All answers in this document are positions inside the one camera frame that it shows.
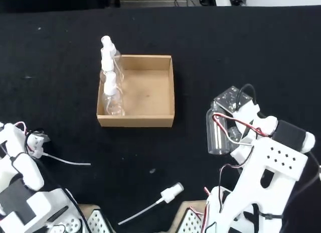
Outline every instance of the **bottle cap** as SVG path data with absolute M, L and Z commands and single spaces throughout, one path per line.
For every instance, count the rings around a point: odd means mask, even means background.
M 111 57 L 114 57 L 116 55 L 116 47 L 109 36 L 103 36 L 101 38 L 101 43 L 103 44 L 104 48 L 109 51 Z
M 103 71 L 113 71 L 114 70 L 114 62 L 111 58 L 104 58 L 101 60 L 101 69 Z
M 116 73 L 113 71 L 109 71 L 105 74 L 106 81 L 104 83 L 104 94 L 112 96 L 117 93 L 117 85 L 116 85 Z

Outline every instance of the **white cable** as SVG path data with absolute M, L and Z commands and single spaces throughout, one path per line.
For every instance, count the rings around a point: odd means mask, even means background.
M 70 162 L 70 161 L 67 161 L 67 160 L 63 160 L 63 159 L 60 159 L 60 158 L 57 158 L 55 156 L 52 156 L 50 154 L 47 154 L 47 153 L 43 153 L 44 156 L 47 156 L 47 157 L 50 157 L 50 158 L 53 158 L 53 159 L 56 159 L 60 162 L 63 162 L 65 164 L 71 164 L 71 165 L 79 165 L 79 166 L 91 166 L 91 163 L 74 163 L 74 162 Z
M 134 219 L 134 218 L 136 218 L 137 216 L 145 213 L 146 211 L 150 210 L 151 208 L 153 208 L 153 207 L 156 206 L 156 205 L 158 205 L 157 202 L 155 202 L 154 204 L 151 204 L 149 207 L 143 209 L 142 211 L 138 212 L 137 214 L 134 214 L 133 216 L 131 216 L 131 217 L 129 217 L 129 218 L 127 218 L 127 219 L 119 222 L 118 225 L 124 224 L 124 223 L 126 223 L 126 222 L 128 222 L 128 221 L 130 221 L 130 220 L 132 220 L 132 219 Z
M 231 141 L 233 144 L 245 145 L 245 146 L 253 146 L 252 144 L 241 143 L 241 142 L 237 142 L 237 141 L 232 140 L 232 139 L 230 138 L 230 136 L 229 136 L 229 133 L 225 130 L 225 128 L 222 126 L 222 124 L 221 124 L 219 121 L 217 121 L 217 120 L 214 120 L 214 122 L 215 122 L 216 124 L 220 125 L 220 126 L 219 126 L 220 130 L 222 130 L 222 131 L 224 132 L 224 134 L 226 135 L 227 139 L 228 139 L 229 141 Z
M 14 125 L 17 126 L 17 125 L 19 125 L 19 124 L 22 124 L 22 125 L 24 126 L 24 134 L 26 134 L 27 126 L 26 126 L 25 122 L 19 121 L 19 122 L 16 122 Z
M 118 225 L 124 224 L 124 223 L 136 218 L 137 216 L 145 213 L 146 211 L 150 210 L 151 208 L 158 205 L 159 203 L 162 203 L 163 201 L 165 201 L 168 204 L 183 190 L 184 190 L 184 187 L 182 186 L 181 183 L 177 183 L 174 186 L 172 186 L 171 188 L 167 188 L 167 189 L 163 190 L 160 193 L 162 197 L 158 201 L 156 201 L 154 204 L 150 205 L 149 207 L 143 209 L 142 211 L 138 212 L 137 214 L 134 214 L 133 216 L 119 222 Z

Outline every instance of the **cardboard box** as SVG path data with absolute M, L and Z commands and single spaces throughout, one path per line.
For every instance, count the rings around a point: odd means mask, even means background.
M 171 56 L 123 55 L 125 116 L 104 115 L 99 84 L 97 119 L 102 127 L 171 127 L 175 115 Z

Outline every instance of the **plastic bottle held by gripper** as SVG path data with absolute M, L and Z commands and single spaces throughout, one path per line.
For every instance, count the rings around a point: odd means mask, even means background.
M 225 114 L 224 110 L 213 101 L 211 108 L 206 113 L 207 148 L 210 154 L 222 155 L 230 152 L 230 145 L 226 135 L 212 118 L 216 112 Z M 227 131 L 226 119 L 217 117 L 217 120 Z

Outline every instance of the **red wire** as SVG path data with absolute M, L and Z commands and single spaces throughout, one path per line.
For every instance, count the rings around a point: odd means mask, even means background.
M 221 114 L 221 113 L 214 113 L 213 116 L 212 116 L 212 119 L 214 122 L 216 122 L 216 124 L 220 127 L 221 130 L 225 131 L 226 130 L 223 128 L 223 126 L 221 125 L 221 123 L 219 121 L 217 121 L 217 119 L 215 117 L 222 117 L 222 118 L 226 118 L 226 119 L 230 119 L 230 120 L 233 120 L 233 121 L 236 121 L 248 128 L 250 128 L 251 130 L 253 130 L 254 132 L 256 132 L 257 134 L 263 136 L 263 137 L 267 137 L 267 135 L 265 133 L 262 132 L 261 128 L 255 128 L 254 126 L 252 126 L 251 124 L 247 124 L 239 119 L 235 119 L 235 118 L 232 118 L 230 116 L 226 116 L 224 114 Z

